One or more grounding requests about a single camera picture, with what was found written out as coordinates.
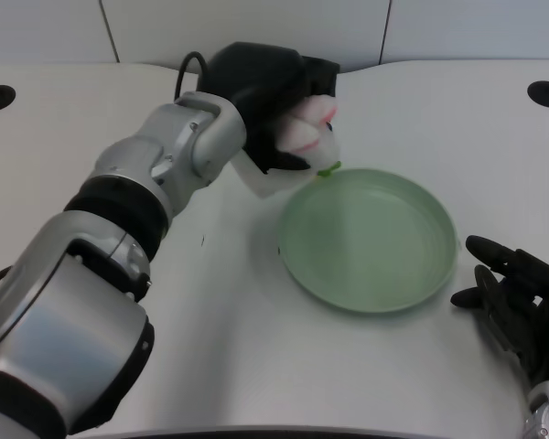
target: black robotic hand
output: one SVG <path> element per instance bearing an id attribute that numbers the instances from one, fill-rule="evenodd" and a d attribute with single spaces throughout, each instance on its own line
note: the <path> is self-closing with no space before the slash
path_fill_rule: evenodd
<path id="1" fill-rule="evenodd" d="M 466 247 L 490 269 L 478 265 L 477 286 L 454 294 L 451 303 L 477 312 L 518 356 L 533 386 L 549 380 L 549 265 L 478 236 L 468 237 Z M 504 279 L 498 282 L 490 270 Z"/>
<path id="2" fill-rule="evenodd" d="M 208 63 L 198 91 L 232 102 L 244 120 L 244 151 L 266 174 L 271 169 L 309 169 L 306 160 L 278 151 L 275 120 L 308 96 L 335 96 L 339 65 L 302 57 L 290 48 L 234 43 Z"/>

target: metal arm segment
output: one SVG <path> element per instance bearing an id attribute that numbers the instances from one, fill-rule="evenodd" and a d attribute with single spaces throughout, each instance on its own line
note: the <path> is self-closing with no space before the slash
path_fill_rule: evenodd
<path id="1" fill-rule="evenodd" d="M 194 92 L 102 153 L 0 283 L 0 439 L 62 439 L 112 418 L 154 344 L 135 302 L 149 262 L 245 139 L 230 102 Z"/>

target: table surface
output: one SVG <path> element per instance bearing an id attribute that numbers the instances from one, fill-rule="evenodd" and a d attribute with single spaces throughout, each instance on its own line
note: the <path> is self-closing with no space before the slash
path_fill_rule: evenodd
<path id="1" fill-rule="evenodd" d="M 0 67 L 0 269 L 65 206 L 98 154 L 169 102 L 176 72 L 143 65 Z M 415 61 L 338 79 L 345 167 L 411 178 L 478 234 L 549 262 L 549 109 L 526 90 L 549 61 Z M 194 86 L 187 76 L 185 88 Z M 449 297 L 389 316 L 324 305 L 286 272 L 275 236 L 289 197 L 260 200 L 231 166 L 175 220 L 142 305 L 156 345 L 113 420 L 81 436 L 314 426 L 513 438 L 516 363 Z"/>

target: plate rim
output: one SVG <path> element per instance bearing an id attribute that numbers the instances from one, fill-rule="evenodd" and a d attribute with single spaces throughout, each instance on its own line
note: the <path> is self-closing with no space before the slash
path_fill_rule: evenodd
<path id="1" fill-rule="evenodd" d="M 338 171 L 335 171 L 330 177 L 333 177 L 336 174 L 347 174 L 347 173 L 351 173 L 351 172 L 354 172 L 354 171 L 366 171 L 366 172 L 371 172 L 373 174 L 384 174 L 386 176 L 396 177 L 396 178 L 402 179 L 405 182 L 407 182 L 408 184 L 419 187 L 421 190 L 423 190 L 429 197 L 431 197 L 437 203 L 437 205 L 446 214 L 447 221 L 450 224 L 451 229 L 453 231 L 454 256 L 451 260 L 451 264 L 448 267 L 447 273 L 443 276 L 443 278 L 439 281 L 439 283 L 437 283 L 437 285 L 434 288 L 429 290 L 427 294 L 424 294 L 422 297 L 418 298 L 414 302 L 408 303 L 406 305 L 398 305 L 398 306 L 392 306 L 390 308 L 384 308 L 383 310 L 363 310 L 363 309 L 353 308 L 353 307 L 350 307 L 350 306 L 341 305 L 341 304 L 338 304 L 338 303 L 334 302 L 333 300 L 329 300 L 327 298 L 324 298 L 321 295 L 319 295 L 318 293 L 316 293 L 315 291 L 313 291 L 312 289 L 307 288 L 297 278 L 297 276 L 293 273 L 293 270 L 290 268 L 291 264 L 289 263 L 289 261 L 286 257 L 285 251 L 283 250 L 284 246 L 281 244 L 282 236 L 283 236 L 283 228 L 284 228 L 285 218 L 288 217 L 288 212 L 291 209 L 291 205 L 293 204 L 293 202 L 297 198 L 299 198 L 301 196 L 301 194 L 303 194 L 307 190 L 310 190 L 313 187 L 313 185 L 317 183 L 318 179 L 328 178 L 328 177 L 316 177 L 315 180 L 312 180 L 307 185 L 300 188 L 295 194 L 293 194 L 293 196 L 285 204 L 285 208 L 283 209 L 283 213 L 280 215 L 278 223 L 277 223 L 277 232 L 276 232 L 276 234 L 277 234 L 276 241 L 277 241 L 278 248 L 280 250 L 280 256 L 283 259 L 283 263 L 285 264 L 285 268 L 291 274 L 293 279 L 301 286 L 301 288 L 307 290 L 310 294 L 315 296 L 317 299 L 319 299 L 319 300 L 321 300 L 321 301 L 323 301 L 327 304 L 334 305 L 338 308 L 344 309 L 344 310 L 348 310 L 348 311 L 356 312 L 356 313 L 361 313 L 361 314 L 384 314 L 384 313 L 392 313 L 392 312 L 396 312 L 396 311 L 402 311 L 404 309 L 408 309 L 408 308 L 417 306 L 417 305 L 421 304 L 422 302 L 424 302 L 425 300 L 429 299 L 431 296 L 435 295 L 437 292 L 439 292 L 444 287 L 444 285 L 451 279 L 453 273 L 456 270 L 456 267 L 458 266 L 458 255 L 459 255 L 460 246 L 459 246 L 459 235 L 458 235 L 458 230 L 456 228 L 456 223 L 453 221 L 449 211 L 446 209 L 446 207 L 443 205 L 443 203 L 435 195 L 433 195 L 433 193 L 431 193 L 425 187 L 423 187 L 422 185 L 416 183 L 412 179 L 407 178 L 407 177 L 403 177 L 403 176 L 401 176 L 399 174 L 396 174 L 394 172 L 385 171 L 385 170 L 376 169 L 376 168 L 369 168 L 369 167 L 351 167 L 351 168 L 344 168 L 344 169 L 340 169 Z"/>

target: green plate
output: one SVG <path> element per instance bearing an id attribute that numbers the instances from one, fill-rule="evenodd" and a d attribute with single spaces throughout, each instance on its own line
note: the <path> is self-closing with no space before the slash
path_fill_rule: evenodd
<path id="1" fill-rule="evenodd" d="M 319 178 L 297 192 L 279 224 L 285 265 L 308 291 L 352 311 L 416 305 L 453 273 L 454 224 L 410 180 L 372 169 Z"/>

